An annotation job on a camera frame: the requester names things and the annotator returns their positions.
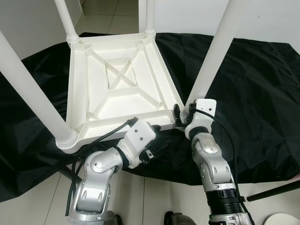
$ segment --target black cloth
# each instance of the black cloth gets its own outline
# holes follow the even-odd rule
[[[95,34],[84,33],[83,36]],[[157,34],[156,42],[174,84],[186,101],[211,36]],[[26,68],[65,119],[70,49],[51,46],[23,60]],[[234,141],[239,182],[287,180],[300,172],[300,57],[288,45],[234,39],[207,98],[217,100],[216,117]],[[0,201],[17,197],[63,166],[64,154],[50,132],[0,76]],[[224,158],[233,165],[232,146],[216,123],[212,129]],[[141,176],[201,184],[190,141],[178,130],[159,132],[164,148],[146,165],[129,170]],[[102,142],[105,150],[118,140]]]

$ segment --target black stand leg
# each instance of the black stand leg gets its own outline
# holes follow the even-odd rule
[[[69,178],[70,180],[72,180],[72,170],[70,170],[67,166],[63,167],[62,169],[59,170],[59,172],[64,175],[65,177]],[[76,184],[79,184],[82,181],[82,179],[80,177],[76,177]]]
[[[273,196],[273,195],[278,195],[278,194],[281,194],[281,193],[292,191],[292,190],[295,190],[295,189],[298,189],[298,188],[300,188],[300,180],[295,181],[295,182],[290,183],[290,184],[283,185],[281,187],[276,187],[274,189],[271,189],[271,190],[268,190],[268,191],[264,191],[264,192],[249,196],[249,197],[247,197],[247,200],[249,202],[252,202],[252,201],[255,201],[255,200],[262,199],[262,198],[267,198],[267,197],[270,197],[270,196]]]

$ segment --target white floor tile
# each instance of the white floor tile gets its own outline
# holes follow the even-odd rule
[[[82,16],[76,24],[75,29],[78,34],[83,32],[107,34],[112,19],[112,15]]]
[[[56,173],[22,196],[0,203],[0,224],[43,225],[60,177]]]
[[[245,197],[279,187],[286,182],[241,184]],[[171,210],[190,216],[197,224],[208,224],[209,208],[203,186],[188,186],[163,180],[145,179],[143,225],[163,225],[164,214]],[[300,191],[294,190],[266,199],[248,202],[256,225],[275,213],[287,213],[300,219]]]
[[[118,0],[86,0],[83,5],[85,15],[113,15]]]
[[[60,177],[45,225],[67,225],[65,210],[71,181]],[[141,225],[143,220],[144,177],[120,171],[111,179],[108,210],[119,214],[124,225]]]
[[[109,34],[133,34],[139,32],[139,21],[137,16],[114,15]]]
[[[139,6],[138,0],[119,0],[115,15],[139,15]]]

